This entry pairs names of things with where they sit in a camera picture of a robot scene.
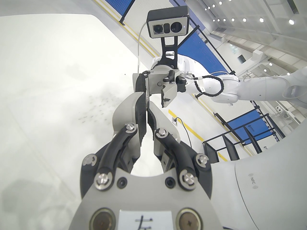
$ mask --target black metal frame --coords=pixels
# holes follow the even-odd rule
[[[177,4],[177,6],[180,6],[180,4],[179,4],[176,0],[173,0],[173,1]],[[131,2],[130,2],[130,4],[128,5],[128,7],[126,8],[126,10],[125,10],[123,16],[122,16],[121,19],[119,20],[119,22],[120,22],[122,25],[125,25],[125,24],[124,24],[125,17],[126,17],[126,15],[127,15],[127,13],[129,12],[130,8],[132,7],[132,5],[134,4],[134,2],[135,2],[135,0],[131,0]],[[197,24],[193,21],[193,19],[190,18],[190,21],[195,25],[195,28],[196,28],[196,27],[199,28],[199,25],[197,25]],[[221,56],[221,54],[218,52],[218,50],[214,47],[214,45],[213,45],[213,44],[210,42],[210,40],[207,38],[207,36],[206,36],[202,31],[200,31],[200,32],[201,32],[201,34],[205,37],[205,39],[208,41],[208,43],[213,47],[213,49],[216,51],[216,53],[219,55],[219,57],[223,60],[223,62],[226,64],[226,66],[230,69],[230,71],[231,71],[230,74],[231,74],[231,75],[234,75],[234,74],[235,74],[235,71],[231,69],[231,67],[227,64],[227,62],[224,60],[224,58]],[[191,36],[190,34],[187,35],[183,41],[186,41],[186,38],[188,38],[188,37],[190,37],[190,36]]]

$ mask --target ceiling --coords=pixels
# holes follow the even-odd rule
[[[202,6],[201,11],[194,12],[207,14],[213,29],[222,27],[226,29],[224,33],[272,45],[276,49],[298,52],[307,58],[307,0],[293,1],[299,14],[293,13],[287,0],[194,0]],[[289,23],[290,19],[294,20],[294,25]]]

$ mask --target power cord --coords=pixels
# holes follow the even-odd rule
[[[300,95],[300,96],[298,96],[298,97],[286,97],[286,96],[285,96],[285,93],[286,93],[286,91],[288,91],[288,89],[291,87],[289,81],[288,81],[286,78],[279,77],[278,75],[270,76],[270,75],[268,75],[267,73],[262,72],[262,71],[250,72],[250,73],[248,73],[248,74],[246,74],[246,75],[247,75],[250,79],[252,79],[252,78],[250,77],[250,75],[251,75],[251,74],[255,75],[256,72],[259,72],[259,73],[261,73],[261,74],[263,74],[263,75],[265,75],[265,76],[267,76],[267,77],[271,77],[271,78],[274,78],[274,79],[283,79],[284,81],[286,81],[288,87],[287,87],[287,88],[284,90],[284,92],[283,92],[283,98],[285,98],[285,99],[296,99],[296,98],[300,98],[300,97],[302,97],[302,96],[304,96],[304,95],[307,94],[307,91],[306,91],[304,94],[302,94],[302,95]]]
[[[139,73],[140,65],[141,65],[141,62],[140,62],[140,38],[141,38],[142,30],[143,30],[145,25],[146,25],[146,22],[143,24],[143,26],[140,30],[140,34],[138,35],[138,40],[137,40],[137,73]]]
[[[190,146],[191,146],[191,148],[192,148],[192,143],[191,143],[191,140],[190,140],[189,133],[188,133],[187,129],[185,128],[185,126],[184,126],[184,123],[183,123],[182,119],[181,119],[181,118],[179,118],[179,117],[176,117],[176,118],[175,118],[175,121],[176,121],[176,122],[177,122],[177,119],[180,119],[180,120],[181,120],[181,124],[183,125],[183,127],[184,127],[185,131],[187,132],[187,135],[188,135],[188,138],[189,138],[189,142],[190,142]]]

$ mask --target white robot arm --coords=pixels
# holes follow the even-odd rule
[[[285,76],[241,80],[235,75],[224,74],[203,79],[202,76],[210,75],[208,71],[197,61],[179,55],[178,69],[189,73],[190,79],[198,79],[188,80],[186,93],[203,93],[212,96],[217,103],[235,103],[238,100],[289,101],[307,108],[307,67]]]

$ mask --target metal screw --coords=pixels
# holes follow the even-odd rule
[[[91,164],[93,167],[96,164],[96,162],[97,162],[97,156],[95,154],[90,154],[83,159],[82,165],[85,166]]]
[[[164,129],[159,129],[158,133],[159,135],[164,136],[166,134],[166,131]]]
[[[132,131],[134,129],[134,124],[127,124],[126,128],[128,131]]]
[[[203,155],[199,157],[199,161],[201,164],[206,164],[208,162],[207,158]]]
[[[194,176],[191,173],[186,173],[184,175],[184,182],[187,183],[188,185],[193,185],[194,184]]]
[[[98,177],[97,177],[97,184],[98,185],[105,185],[107,182],[108,182],[109,178],[108,178],[108,175],[107,174],[100,174]]]

